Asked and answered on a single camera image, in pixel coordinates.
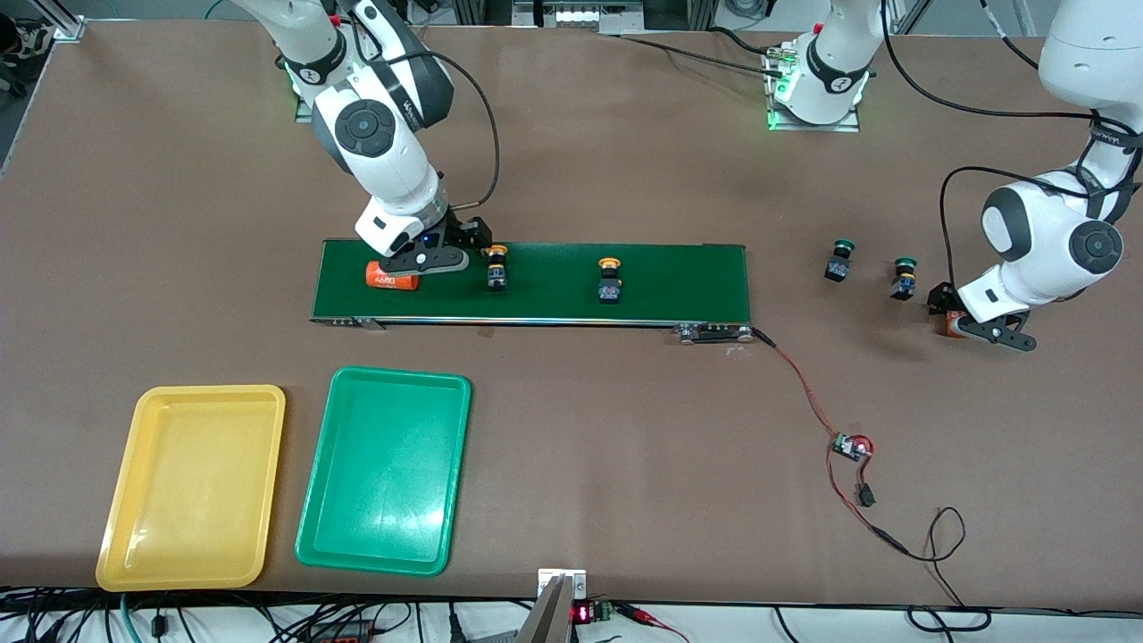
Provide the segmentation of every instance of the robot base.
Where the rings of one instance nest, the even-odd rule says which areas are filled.
[[[764,69],[776,70],[785,74],[784,78],[766,77],[765,79],[767,128],[773,131],[861,131],[857,119],[857,103],[860,102],[860,97],[841,120],[826,124],[816,124],[801,120],[786,105],[775,99],[776,94],[786,90],[784,85],[790,82],[788,79],[793,72],[793,67],[797,66],[792,57],[794,47],[796,43],[793,41],[783,42],[778,51],[784,56],[777,59],[770,56],[761,56]]]

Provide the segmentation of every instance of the green tray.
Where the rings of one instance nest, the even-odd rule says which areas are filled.
[[[337,371],[302,508],[297,560],[439,574],[448,563],[471,395],[459,376]]]

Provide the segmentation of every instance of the yellow tray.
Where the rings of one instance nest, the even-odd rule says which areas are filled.
[[[110,592],[229,589],[262,572],[286,397],[160,387],[127,436],[95,578]]]

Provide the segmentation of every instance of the green conveyor belt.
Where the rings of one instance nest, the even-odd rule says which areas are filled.
[[[370,288],[365,241],[327,239],[311,319],[351,324],[520,324],[672,327],[684,321],[749,324],[745,248],[639,243],[507,246],[507,291],[490,291],[487,265],[473,256],[459,272],[421,278],[416,290]],[[618,304],[598,298],[605,256],[623,262]]]

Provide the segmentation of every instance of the red wire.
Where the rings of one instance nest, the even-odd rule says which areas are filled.
[[[814,394],[814,388],[809,386],[809,380],[806,379],[806,375],[801,372],[801,369],[798,368],[798,364],[793,361],[792,357],[790,357],[786,354],[786,352],[782,351],[777,346],[774,346],[773,348],[775,352],[777,352],[780,356],[782,356],[782,360],[784,360],[785,363],[789,364],[791,369],[793,369],[793,372],[798,375],[798,379],[801,380],[801,388],[802,391],[806,392],[806,400],[809,401],[809,408],[814,411],[814,416],[816,416],[817,421],[821,423],[823,427],[825,427],[825,431],[830,432],[830,437],[837,440],[839,435],[838,431],[833,428],[833,423],[831,423],[830,419],[825,416],[825,410],[822,409],[821,403],[817,401],[817,396]],[[865,436],[853,436],[853,439],[858,442],[862,442],[866,448],[868,456],[865,457],[865,460],[862,463],[861,467],[858,467],[857,469],[860,480],[864,482],[865,467],[869,466],[869,461],[873,458],[873,449],[874,449],[873,441],[869,440]],[[849,500],[849,497],[846,496],[844,491],[841,491],[841,488],[838,487],[838,480],[833,476],[833,460],[832,460],[833,453],[834,453],[833,443],[831,442],[825,448],[825,473],[830,477],[830,487],[833,488],[833,493],[838,495],[838,498],[841,499],[841,503],[846,505],[849,512],[852,512],[853,515],[858,521],[861,521],[861,523],[865,525],[866,529],[869,529],[870,531],[874,531],[873,524],[870,523],[868,520],[865,520],[865,516],[862,515],[861,511],[853,504],[852,500]]]
[[[840,498],[841,501],[846,504],[846,507],[848,507],[849,511],[853,512],[853,515],[856,516],[857,520],[861,521],[863,525],[865,525],[872,531],[873,524],[870,523],[868,520],[865,520],[865,516],[861,514],[861,511],[857,509],[856,506],[854,506],[853,501],[849,500],[849,497],[847,497],[845,492],[841,491],[841,488],[838,487],[838,480],[833,477],[833,461],[831,460],[832,457],[833,457],[833,445],[831,444],[825,450],[825,473],[830,476],[830,487],[833,488],[833,493],[837,493],[838,498]]]
[[[686,641],[687,643],[690,643],[690,640],[689,640],[689,638],[687,638],[687,635],[686,635],[686,634],[684,634],[684,633],[679,632],[678,629],[674,629],[673,627],[671,627],[671,626],[669,626],[669,625],[665,625],[665,624],[663,624],[663,621],[661,621],[661,620],[658,620],[658,619],[655,619],[654,621],[652,621],[652,626],[653,626],[653,627],[657,627],[657,628],[660,628],[660,629],[665,629],[665,630],[668,630],[668,632],[670,632],[670,633],[672,633],[672,634],[677,635],[677,636],[678,636],[679,638],[682,638],[682,640],[684,640],[684,641]]]
[[[823,410],[821,403],[817,402],[817,396],[814,395],[814,389],[809,386],[809,380],[806,379],[806,375],[801,372],[801,369],[798,368],[798,364],[793,361],[793,359],[786,355],[786,352],[782,351],[780,347],[774,347],[774,351],[776,351],[778,355],[782,356],[782,360],[785,360],[785,363],[789,364],[790,368],[793,369],[793,372],[798,375],[798,379],[801,380],[801,388],[806,392],[806,400],[809,401],[809,408],[814,411],[814,416],[817,417],[817,421],[825,427],[825,431],[830,432],[831,439],[838,437],[838,432],[833,428],[833,423],[831,423],[825,416],[825,410]]]

